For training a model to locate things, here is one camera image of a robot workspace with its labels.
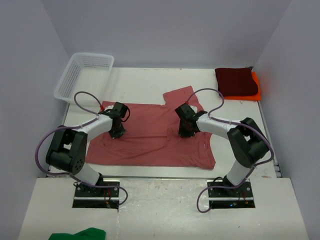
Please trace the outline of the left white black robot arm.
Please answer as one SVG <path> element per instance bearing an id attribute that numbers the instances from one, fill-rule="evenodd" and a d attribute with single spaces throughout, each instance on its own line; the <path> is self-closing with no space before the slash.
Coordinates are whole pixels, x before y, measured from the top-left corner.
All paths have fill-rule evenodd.
<path id="1" fill-rule="evenodd" d="M 104 133 L 112 139 L 123 136 L 126 131 L 123 122 L 130 114 L 127 105 L 116 102 L 112 108 L 103 109 L 83 124 L 58 127 L 48 148 L 46 163 L 85 185 L 92 196 L 101 195 L 106 186 L 102 175 L 86 163 L 87 144 Z"/>

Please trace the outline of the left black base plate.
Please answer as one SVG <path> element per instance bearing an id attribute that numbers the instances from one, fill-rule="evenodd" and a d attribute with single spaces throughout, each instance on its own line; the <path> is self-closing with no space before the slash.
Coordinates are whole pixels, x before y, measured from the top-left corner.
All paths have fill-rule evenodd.
<path id="1" fill-rule="evenodd" d="M 101 180 L 102 186 L 111 188 L 89 187 L 83 183 L 74 182 L 75 187 L 72 208 L 75 209 L 119 209 L 119 181 Z"/>

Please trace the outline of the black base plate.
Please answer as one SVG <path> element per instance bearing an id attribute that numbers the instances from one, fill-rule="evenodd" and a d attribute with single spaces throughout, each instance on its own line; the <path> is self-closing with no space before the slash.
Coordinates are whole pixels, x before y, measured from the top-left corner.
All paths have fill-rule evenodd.
<path id="1" fill-rule="evenodd" d="M 246 181 L 237 189 L 213 188 L 213 186 L 221 186 L 222 183 L 222 179 L 207 181 L 211 209 L 247 209 L 256 207 L 250 181 Z"/>
<path id="2" fill-rule="evenodd" d="M 75 187 L 72 208 L 75 209 L 119 209 L 119 181 L 101 180 L 102 186 L 111 188 L 89 187 L 83 183 L 74 182 Z"/>

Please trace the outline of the pink t shirt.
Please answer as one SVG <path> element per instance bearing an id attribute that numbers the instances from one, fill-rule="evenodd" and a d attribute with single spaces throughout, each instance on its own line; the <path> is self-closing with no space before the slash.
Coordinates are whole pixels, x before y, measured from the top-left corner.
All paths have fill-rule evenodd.
<path id="1" fill-rule="evenodd" d="M 164 105 L 128 103 L 125 133 L 111 138 L 103 133 L 90 141 L 86 162 L 104 166 L 198 167 L 212 170 L 216 164 L 210 145 L 211 134 L 199 132 L 190 138 L 178 135 L 180 119 L 175 109 L 189 103 L 203 107 L 191 86 L 163 94 Z"/>

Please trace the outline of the green cloth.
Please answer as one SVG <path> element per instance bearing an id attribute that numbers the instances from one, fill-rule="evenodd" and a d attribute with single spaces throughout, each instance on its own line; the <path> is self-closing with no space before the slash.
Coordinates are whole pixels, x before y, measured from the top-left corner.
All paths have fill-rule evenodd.
<path id="1" fill-rule="evenodd" d="M 49 240 L 106 240 L 107 233 L 95 227 L 90 227 L 80 232 L 70 233 L 53 233 Z"/>

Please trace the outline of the folded dark red shirt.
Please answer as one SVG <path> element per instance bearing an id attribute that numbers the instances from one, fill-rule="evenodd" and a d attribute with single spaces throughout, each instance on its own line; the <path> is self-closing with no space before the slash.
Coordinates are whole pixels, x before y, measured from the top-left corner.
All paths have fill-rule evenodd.
<path id="1" fill-rule="evenodd" d="M 258 93 L 258 85 L 249 67 L 216 68 L 218 91 L 224 97 L 247 97 Z"/>

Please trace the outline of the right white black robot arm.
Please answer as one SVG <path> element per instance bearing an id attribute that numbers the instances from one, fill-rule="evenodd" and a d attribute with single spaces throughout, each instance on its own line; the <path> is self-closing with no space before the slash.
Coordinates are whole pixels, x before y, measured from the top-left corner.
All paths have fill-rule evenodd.
<path id="1" fill-rule="evenodd" d="M 209 112 L 195 112 L 187 103 L 175 109 L 180 119 L 178 135 L 193 137 L 196 133 L 210 133 L 229 141 L 235 162 L 223 178 L 218 189 L 233 197 L 241 191 L 241 185 L 253 170 L 274 159 L 274 151 L 267 138 L 252 118 L 227 120 L 210 116 Z"/>

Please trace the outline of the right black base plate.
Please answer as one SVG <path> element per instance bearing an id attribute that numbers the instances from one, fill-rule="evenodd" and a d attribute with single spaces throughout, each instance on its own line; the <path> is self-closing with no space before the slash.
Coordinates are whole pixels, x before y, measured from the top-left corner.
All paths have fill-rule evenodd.
<path id="1" fill-rule="evenodd" d="M 246 181 L 237 189 L 213 188 L 213 186 L 221 186 L 222 183 L 222 179 L 207 181 L 211 209 L 247 209 L 256 207 L 250 181 Z"/>

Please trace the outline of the white plastic basket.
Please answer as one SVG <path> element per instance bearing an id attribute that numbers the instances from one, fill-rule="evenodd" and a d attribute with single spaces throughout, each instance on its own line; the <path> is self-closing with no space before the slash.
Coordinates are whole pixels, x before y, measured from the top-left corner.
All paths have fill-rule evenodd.
<path id="1" fill-rule="evenodd" d="M 84 91 L 102 101 L 114 60 L 113 56 L 101 53 L 73 54 L 53 92 L 54 97 L 74 104 L 74 95 Z"/>

